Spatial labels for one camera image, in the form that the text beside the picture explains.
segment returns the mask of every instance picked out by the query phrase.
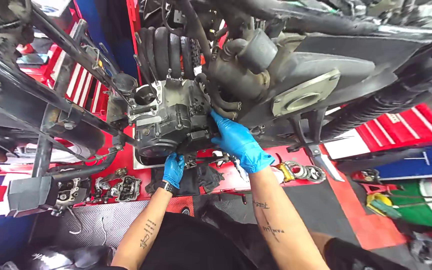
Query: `gloved hand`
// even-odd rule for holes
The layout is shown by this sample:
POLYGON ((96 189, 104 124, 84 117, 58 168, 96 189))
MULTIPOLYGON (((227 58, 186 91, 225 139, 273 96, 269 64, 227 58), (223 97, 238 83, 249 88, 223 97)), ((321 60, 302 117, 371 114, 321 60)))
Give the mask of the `gloved hand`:
POLYGON ((184 156, 177 156, 176 153, 170 154, 166 157, 166 162, 164 163, 163 180, 179 188, 181 178, 183 177, 183 168, 184 156))
POLYGON ((211 141, 228 154, 237 157, 247 173, 259 172, 275 161, 274 157, 261 149, 245 126, 222 117, 214 110, 211 110, 211 116, 221 133, 221 138, 215 137, 211 141))

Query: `black watch strap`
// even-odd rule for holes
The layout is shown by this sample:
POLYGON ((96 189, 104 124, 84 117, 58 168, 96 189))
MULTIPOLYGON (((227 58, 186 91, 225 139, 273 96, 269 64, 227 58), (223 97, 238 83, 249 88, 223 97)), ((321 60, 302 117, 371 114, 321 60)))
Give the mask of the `black watch strap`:
POLYGON ((160 187, 160 188, 162 188, 164 190, 167 190, 167 191, 171 192, 172 194, 174 194, 176 192, 176 190, 177 190, 177 188, 175 186, 173 186, 170 183, 165 182, 165 181, 161 181, 157 185, 157 187, 160 187))

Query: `arm tattoo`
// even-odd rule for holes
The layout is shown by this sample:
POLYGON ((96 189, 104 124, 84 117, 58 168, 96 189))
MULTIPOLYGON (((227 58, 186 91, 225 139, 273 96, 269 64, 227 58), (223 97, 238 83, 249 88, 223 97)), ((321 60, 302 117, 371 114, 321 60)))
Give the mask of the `arm tattoo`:
POLYGON ((266 202, 265 203, 260 203, 260 202, 257 202, 257 201, 253 201, 252 204, 255 207, 261 207, 263 209, 269 209, 268 204, 266 202))
POLYGON ((143 249, 147 247, 146 242, 149 240, 149 236, 153 235, 153 231, 154 231, 153 226, 156 226, 156 223, 154 223, 148 219, 148 221, 146 222, 146 227, 148 227, 149 229, 147 229, 147 228, 144 229, 144 231, 146 232, 146 235, 141 239, 141 244, 140 244, 140 247, 143 249))
POLYGON ((284 230, 274 229, 273 227, 271 227, 271 224, 269 224, 269 221, 266 218, 266 215, 265 215, 264 212, 262 212, 262 215, 263 215, 264 219, 266 220, 266 226, 262 226, 261 225, 262 230, 265 231, 265 232, 270 232, 274 236, 274 238, 276 239, 276 241, 279 243, 279 240, 276 237, 276 234, 283 234, 284 230))

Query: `electrical wire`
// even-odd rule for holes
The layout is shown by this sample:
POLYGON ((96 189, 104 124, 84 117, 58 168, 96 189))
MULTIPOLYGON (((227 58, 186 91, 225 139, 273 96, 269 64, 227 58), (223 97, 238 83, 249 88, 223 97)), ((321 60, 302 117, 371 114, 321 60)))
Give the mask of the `electrical wire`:
POLYGON ((70 230, 69 233, 72 235, 78 235, 83 231, 83 224, 81 223, 81 220, 76 216, 75 212, 73 212, 73 209, 68 207, 68 211, 69 213, 74 217, 74 219, 76 220, 76 224, 79 225, 79 230, 78 231, 72 231, 70 230))
POLYGON ((103 231, 104 231, 104 242, 101 245, 104 246, 104 245, 106 245, 106 241, 108 240, 108 232, 106 231, 106 228, 104 227, 104 217, 101 217, 101 224, 103 225, 103 231))
POLYGON ((163 19, 163 24, 171 34, 175 34, 178 37, 180 37, 183 35, 182 31, 180 31, 179 29, 171 28, 170 25, 168 24, 168 19, 166 15, 166 1, 167 0, 161 1, 161 18, 163 19))

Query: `coil spring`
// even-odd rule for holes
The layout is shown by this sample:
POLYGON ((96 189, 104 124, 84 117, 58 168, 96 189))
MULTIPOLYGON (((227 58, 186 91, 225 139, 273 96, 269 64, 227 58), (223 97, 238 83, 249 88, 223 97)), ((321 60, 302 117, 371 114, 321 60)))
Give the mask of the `coil spring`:
POLYGON ((321 141, 333 139, 400 106, 400 103, 383 104, 372 97, 368 102, 361 103, 357 109, 348 111, 342 117, 324 125, 321 129, 321 141))

